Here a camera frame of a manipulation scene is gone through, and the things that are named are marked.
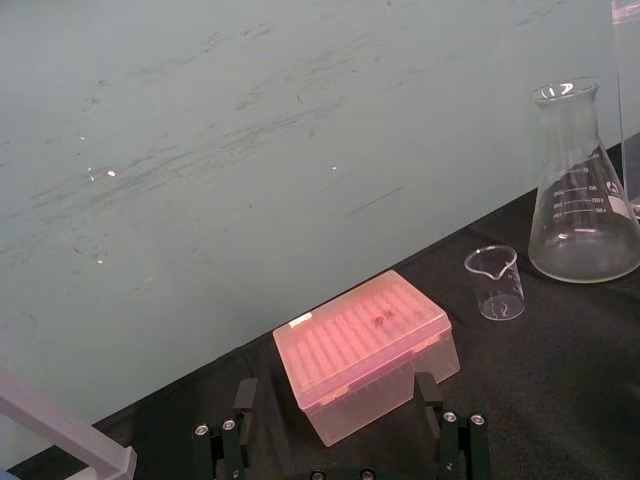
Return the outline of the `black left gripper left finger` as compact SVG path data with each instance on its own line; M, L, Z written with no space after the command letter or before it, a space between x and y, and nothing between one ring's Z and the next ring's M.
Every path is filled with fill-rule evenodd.
M194 427L193 479L248 478L258 392L257 378L243 379L229 416L216 425L200 422Z

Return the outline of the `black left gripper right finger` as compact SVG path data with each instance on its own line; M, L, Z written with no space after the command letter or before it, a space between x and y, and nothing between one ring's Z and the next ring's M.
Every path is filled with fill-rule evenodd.
M488 417L462 416L444 404L431 373L414 376L413 402L422 421L432 479L488 478Z

